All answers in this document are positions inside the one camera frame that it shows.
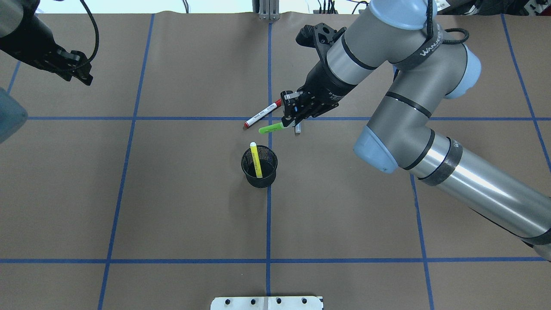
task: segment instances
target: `blue joint cap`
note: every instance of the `blue joint cap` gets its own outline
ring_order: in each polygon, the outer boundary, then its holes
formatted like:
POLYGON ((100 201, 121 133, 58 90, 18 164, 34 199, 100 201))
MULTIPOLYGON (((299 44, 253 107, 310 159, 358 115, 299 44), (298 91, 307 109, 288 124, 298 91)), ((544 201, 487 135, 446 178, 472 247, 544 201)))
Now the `blue joint cap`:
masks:
POLYGON ((364 127, 364 131, 354 145, 354 153, 384 173, 393 173, 398 168, 398 163, 392 154, 367 126, 364 127))
POLYGON ((477 83, 482 71, 482 65, 480 64, 478 57, 469 50, 467 45, 463 46, 467 51, 467 67, 465 68, 463 78, 457 87, 444 96, 446 99, 455 99, 463 96, 469 88, 473 87, 477 83))
MULTIPOLYGON (((434 0, 433 18, 438 13, 434 0)), ((371 0, 368 8, 383 23, 404 30, 423 29, 428 0, 371 0)))

